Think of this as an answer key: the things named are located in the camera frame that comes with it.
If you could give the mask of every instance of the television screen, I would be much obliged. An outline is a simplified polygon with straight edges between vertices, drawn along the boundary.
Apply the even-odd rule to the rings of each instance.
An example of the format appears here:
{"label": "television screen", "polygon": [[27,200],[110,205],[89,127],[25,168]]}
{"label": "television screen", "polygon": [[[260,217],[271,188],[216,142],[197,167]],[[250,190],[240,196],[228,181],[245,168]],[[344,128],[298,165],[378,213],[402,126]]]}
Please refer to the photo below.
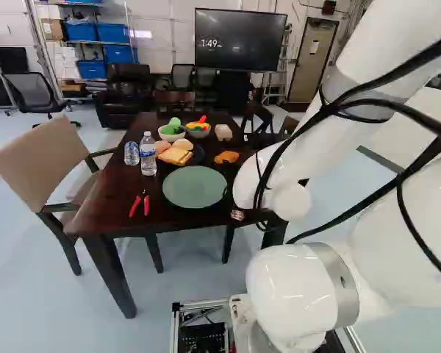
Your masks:
{"label": "television screen", "polygon": [[276,71],[287,15],[196,9],[196,65]]}

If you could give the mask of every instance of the blue storage bin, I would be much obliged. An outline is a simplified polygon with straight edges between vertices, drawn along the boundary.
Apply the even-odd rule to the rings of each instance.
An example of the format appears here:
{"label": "blue storage bin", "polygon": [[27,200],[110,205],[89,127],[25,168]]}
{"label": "blue storage bin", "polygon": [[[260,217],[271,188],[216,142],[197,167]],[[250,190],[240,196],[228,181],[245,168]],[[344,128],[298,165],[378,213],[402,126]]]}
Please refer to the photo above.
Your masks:
{"label": "blue storage bin", "polygon": [[96,24],[101,42],[129,43],[129,30],[124,24]]}
{"label": "blue storage bin", "polygon": [[95,24],[93,23],[70,24],[65,22],[65,28],[69,40],[96,40]]}
{"label": "blue storage bin", "polygon": [[137,48],[130,46],[103,46],[104,57],[108,63],[138,63]]}
{"label": "blue storage bin", "polygon": [[106,79],[106,64],[103,60],[80,60],[76,65],[83,79]]}
{"label": "blue storage bin", "polygon": [[64,2],[73,2],[73,3],[82,2],[84,4],[102,4],[103,0],[65,0]]}

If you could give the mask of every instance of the red pliers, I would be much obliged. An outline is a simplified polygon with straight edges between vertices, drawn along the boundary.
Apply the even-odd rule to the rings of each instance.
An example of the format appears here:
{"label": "red pliers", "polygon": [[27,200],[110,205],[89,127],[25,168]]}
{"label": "red pliers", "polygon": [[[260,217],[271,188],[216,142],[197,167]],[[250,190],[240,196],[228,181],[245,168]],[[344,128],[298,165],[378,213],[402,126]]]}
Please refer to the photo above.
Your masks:
{"label": "red pliers", "polygon": [[[135,211],[137,210],[137,208],[139,207],[139,204],[142,201],[142,197],[140,197],[139,195],[136,195],[134,203],[131,206],[131,210],[129,211],[129,218],[132,218],[135,214]],[[145,195],[144,196],[144,216],[146,217],[148,215],[148,212],[150,210],[150,196],[149,195]]]}

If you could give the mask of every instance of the door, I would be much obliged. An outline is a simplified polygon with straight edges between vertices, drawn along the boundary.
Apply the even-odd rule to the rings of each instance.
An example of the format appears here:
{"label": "door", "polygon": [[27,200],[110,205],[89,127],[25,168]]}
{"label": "door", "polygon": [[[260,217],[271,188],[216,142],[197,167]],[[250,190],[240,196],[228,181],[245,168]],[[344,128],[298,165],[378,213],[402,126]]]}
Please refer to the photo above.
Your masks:
{"label": "door", "polygon": [[307,18],[301,48],[287,97],[290,103],[310,103],[317,92],[330,55],[338,22]]}

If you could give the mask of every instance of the fluorescent light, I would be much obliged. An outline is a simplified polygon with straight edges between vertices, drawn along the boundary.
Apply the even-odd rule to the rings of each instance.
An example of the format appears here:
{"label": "fluorescent light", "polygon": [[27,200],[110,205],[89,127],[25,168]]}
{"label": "fluorescent light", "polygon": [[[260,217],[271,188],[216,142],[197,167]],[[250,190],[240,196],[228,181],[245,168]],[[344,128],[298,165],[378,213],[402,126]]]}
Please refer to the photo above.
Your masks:
{"label": "fluorescent light", "polygon": [[152,32],[134,29],[132,31],[132,37],[133,38],[152,38]]}

